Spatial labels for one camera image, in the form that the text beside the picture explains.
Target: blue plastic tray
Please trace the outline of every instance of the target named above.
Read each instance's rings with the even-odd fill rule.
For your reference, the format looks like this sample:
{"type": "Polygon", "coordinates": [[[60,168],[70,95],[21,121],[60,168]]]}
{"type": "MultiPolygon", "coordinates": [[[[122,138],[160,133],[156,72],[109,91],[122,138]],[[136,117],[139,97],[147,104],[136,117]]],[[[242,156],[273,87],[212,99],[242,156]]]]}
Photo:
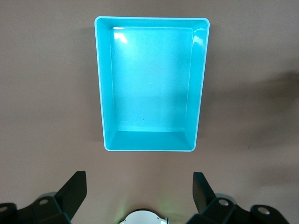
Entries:
{"type": "Polygon", "coordinates": [[[96,18],[107,150],[195,149],[208,33],[205,18],[96,18]]]}

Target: white round device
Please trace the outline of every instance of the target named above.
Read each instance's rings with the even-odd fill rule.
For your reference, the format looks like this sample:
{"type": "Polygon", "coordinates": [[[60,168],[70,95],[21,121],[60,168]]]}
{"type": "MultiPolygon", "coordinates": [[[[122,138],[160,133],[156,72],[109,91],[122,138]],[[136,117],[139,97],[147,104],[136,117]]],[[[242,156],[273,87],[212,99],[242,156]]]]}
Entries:
{"type": "Polygon", "coordinates": [[[138,210],[130,213],[119,224],[169,224],[168,219],[162,219],[154,212],[138,210]]]}

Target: blue container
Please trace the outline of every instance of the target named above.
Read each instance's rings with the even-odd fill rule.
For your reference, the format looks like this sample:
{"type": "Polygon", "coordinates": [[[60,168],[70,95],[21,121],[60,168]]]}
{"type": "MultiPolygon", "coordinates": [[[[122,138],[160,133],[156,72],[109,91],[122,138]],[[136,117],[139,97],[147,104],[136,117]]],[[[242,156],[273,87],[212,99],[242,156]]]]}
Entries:
{"type": "Polygon", "coordinates": [[[96,18],[106,150],[195,149],[209,27],[205,18],[96,18]]]}

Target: gray surface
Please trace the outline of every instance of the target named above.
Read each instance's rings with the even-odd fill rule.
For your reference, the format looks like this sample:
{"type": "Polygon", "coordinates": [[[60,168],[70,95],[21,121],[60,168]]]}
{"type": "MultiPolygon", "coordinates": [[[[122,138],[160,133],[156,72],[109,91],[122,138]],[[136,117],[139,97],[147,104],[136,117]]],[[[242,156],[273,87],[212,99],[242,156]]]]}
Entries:
{"type": "Polygon", "coordinates": [[[114,224],[140,207],[182,224],[202,171],[241,207],[299,223],[298,21],[297,0],[0,1],[0,202],[22,208],[86,170],[74,224],[114,224]],[[105,151],[98,15],[210,20],[194,152],[105,151]]]}

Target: silver bolt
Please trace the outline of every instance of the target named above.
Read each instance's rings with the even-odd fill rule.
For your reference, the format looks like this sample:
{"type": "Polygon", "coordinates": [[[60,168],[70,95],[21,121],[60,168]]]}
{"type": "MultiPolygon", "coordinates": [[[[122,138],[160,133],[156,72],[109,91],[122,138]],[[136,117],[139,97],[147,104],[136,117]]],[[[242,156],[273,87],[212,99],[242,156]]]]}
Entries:
{"type": "Polygon", "coordinates": [[[266,209],[265,207],[258,207],[257,210],[259,212],[261,212],[262,214],[264,214],[264,215],[269,215],[270,214],[270,211],[268,209],[266,209]]]}
{"type": "Polygon", "coordinates": [[[0,212],[4,212],[4,211],[6,211],[7,209],[8,209],[7,206],[1,207],[1,208],[0,208],[0,212]]]}
{"type": "Polygon", "coordinates": [[[43,199],[39,202],[39,205],[43,205],[43,204],[46,204],[48,203],[48,199],[43,199]]]}
{"type": "Polygon", "coordinates": [[[227,200],[224,200],[224,199],[220,199],[220,200],[219,200],[219,204],[221,204],[221,205],[223,205],[223,206],[228,206],[228,205],[229,205],[228,201],[227,201],[227,200]]]}

